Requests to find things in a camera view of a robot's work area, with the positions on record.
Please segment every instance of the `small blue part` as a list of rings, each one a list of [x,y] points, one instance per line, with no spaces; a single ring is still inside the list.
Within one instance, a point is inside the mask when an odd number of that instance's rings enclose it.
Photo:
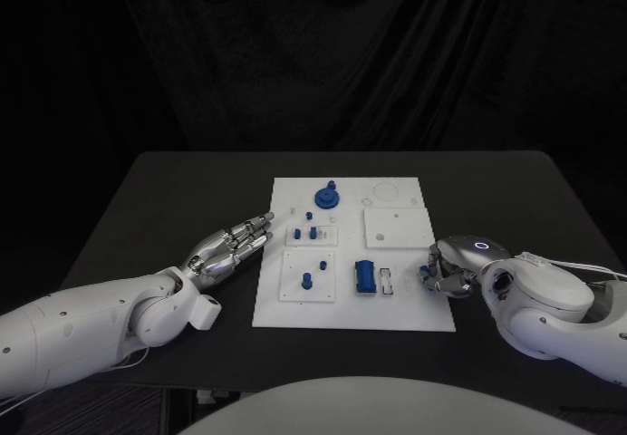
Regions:
[[[375,264],[369,260],[355,262],[356,292],[376,293]]]
[[[314,201],[316,205],[324,210],[334,208],[340,203],[340,194],[336,191],[336,182],[333,180],[329,182],[327,187],[316,192]]]
[[[308,290],[314,283],[311,282],[311,274],[303,274],[303,288]]]

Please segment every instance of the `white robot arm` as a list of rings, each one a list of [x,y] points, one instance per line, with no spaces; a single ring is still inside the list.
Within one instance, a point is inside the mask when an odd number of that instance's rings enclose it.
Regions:
[[[512,258],[486,238],[448,237],[429,248],[421,276],[427,287],[450,297],[467,297],[480,288],[497,330],[522,353],[540,360],[564,358],[627,386],[627,283],[585,284],[552,263],[595,267],[526,252]]]
[[[60,387],[167,344],[186,324],[207,330],[220,311],[200,291],[268,243],[274,214],[218,231],[180,267],[46,295],[0,316],[0,398]]]

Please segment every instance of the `robotic hand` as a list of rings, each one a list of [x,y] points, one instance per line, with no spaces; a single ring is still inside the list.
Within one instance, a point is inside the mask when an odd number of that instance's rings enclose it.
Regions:
[[[507,343],[540,360],[564,358],[627,385],[627,283],[585,284],[553,262],[523,252],[512,258],[487,238],[448,237],[429,247],[425,286],[448,297],[480,289]]]
[[[200,291],[268,243],[274,214],[218,231],[180,267],[53,293],[0,316],[0,398],[60,387],[167,344],[220,311]]]

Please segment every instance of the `dark background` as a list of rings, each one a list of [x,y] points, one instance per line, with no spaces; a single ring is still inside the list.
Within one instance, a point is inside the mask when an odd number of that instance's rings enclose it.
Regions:
[[[58,290],[146,150],[543,150],[627,256],[623,2],[50,0],[0,20],[3,311]]]

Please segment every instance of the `black table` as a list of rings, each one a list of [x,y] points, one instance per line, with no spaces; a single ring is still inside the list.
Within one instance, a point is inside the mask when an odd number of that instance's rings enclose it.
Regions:
[[[63,288],[179,266],[209,233],[268,211],[274,177],[418,177],[437,239],[480,235],[512,253],[623,270],[539,152],[161,152],[137,159]],[[478,294],[451,300],[457,333],[252,328],[259,263],[210,292],[223,306],[213,329],[189,326],[141,365],[92,379],[255,392],[318,377],[391,376],[526,404],[627,407],[627,389],[507,345]]]

